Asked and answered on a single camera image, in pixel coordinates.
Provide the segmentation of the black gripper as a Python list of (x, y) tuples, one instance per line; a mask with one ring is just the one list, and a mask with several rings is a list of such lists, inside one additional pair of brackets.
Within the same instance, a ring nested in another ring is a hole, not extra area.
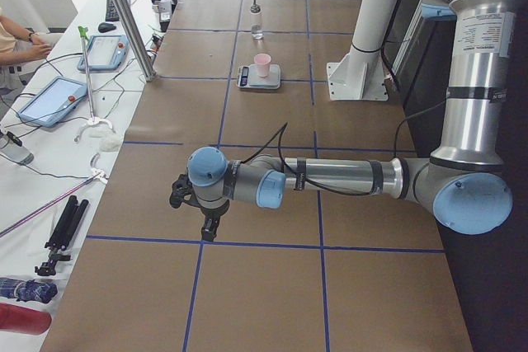
[(177, 180), (172, 183), (169, 204), (174, 209), (179, 209), (182, 204), (200, 209), (205, 216), (204, 224), (200, 230), (201, 240), (206, 242), (215, 240), (220, 225), (220, 218), (229, 209), (229, 201), (225, 198), (222, 198), (219, 204), (213, 204), (212, 208), (201, 204), (187, 174), (180, 174)]

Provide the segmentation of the seated person's hands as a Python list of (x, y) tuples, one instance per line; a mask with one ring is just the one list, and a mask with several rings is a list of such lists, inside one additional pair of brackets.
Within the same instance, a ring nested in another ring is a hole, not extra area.
[(52, 50), (52, 46), (35, 32), (30, 33), (29, 41), (31, 42), (31, 47), (28, 49), (30, 60), (46, 59)]

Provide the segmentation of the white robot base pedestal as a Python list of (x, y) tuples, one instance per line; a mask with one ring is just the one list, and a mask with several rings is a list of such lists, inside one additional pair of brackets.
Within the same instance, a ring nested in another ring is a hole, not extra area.
[(362, 0), (349, 52), (327, 64), (332, 101), (386, 101), (381, 52), (397, 0)]

